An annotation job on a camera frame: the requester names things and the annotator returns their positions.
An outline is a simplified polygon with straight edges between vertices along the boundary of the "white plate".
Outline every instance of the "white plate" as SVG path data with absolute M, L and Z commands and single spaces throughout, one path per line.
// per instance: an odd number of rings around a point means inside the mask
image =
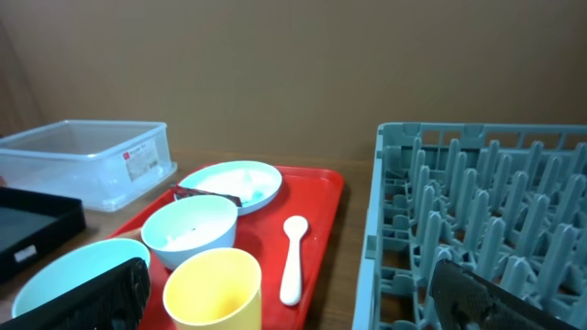
M 238 215 L 248 215 L 275 198 L 282 175 L 258 161 L 230 161 L 201 169 L 180 181 L 183 188 L 237 196 L 242 202 Z

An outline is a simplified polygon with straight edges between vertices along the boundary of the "dish rack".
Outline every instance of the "dish rack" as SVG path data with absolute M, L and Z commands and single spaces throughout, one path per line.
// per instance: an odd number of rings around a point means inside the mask
M 440 259 L 587 329 L 584 141 L 587 126 L 380 125 L 353 330 L 440 328 Z

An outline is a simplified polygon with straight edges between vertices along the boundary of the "yellow cup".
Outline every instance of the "yellow cup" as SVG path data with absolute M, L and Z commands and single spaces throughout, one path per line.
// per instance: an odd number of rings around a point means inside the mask
M 260 265 L 237 248 L 214 248 L 178 267 L 163 305 L 178 329 L 260 330 Z

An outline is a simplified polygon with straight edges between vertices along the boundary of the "white bowl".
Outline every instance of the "white bowl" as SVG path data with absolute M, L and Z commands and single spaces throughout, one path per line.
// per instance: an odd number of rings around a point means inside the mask
M 237 217 L 237 206 L 225 197 L 187 197 L 152 214 L 140 235 L 161 263 L 175 270 L 190 257 L 210 248 L 232 248 Z
M 183 188 L 237 196 L 242 202 L 238 215 L 247 215 L 267 205 L 282 185 L 282 174 L 269 164 L 240 160 L 201 169 L 179 182 Z

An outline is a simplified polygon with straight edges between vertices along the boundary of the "paper label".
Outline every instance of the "paper label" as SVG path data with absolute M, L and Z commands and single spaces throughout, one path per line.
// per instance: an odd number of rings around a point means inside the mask
M 157 148 L 153 140 L 141 143 L 125 151 L 122 157 L 127 164 L 128 177 L 131 182 L 159 164 L 159 154 L 157 154 Z
M 22 262 L 22 261 L 29 259 L 30 257 L 32 257 L 36 254 L 37 254 L 37 248 L 35 246 L 25 247 L 25 248 L 21 249 L 20 251 L 18 251 L 17 253 L 15 253 L 15 260 L 17 262 Z

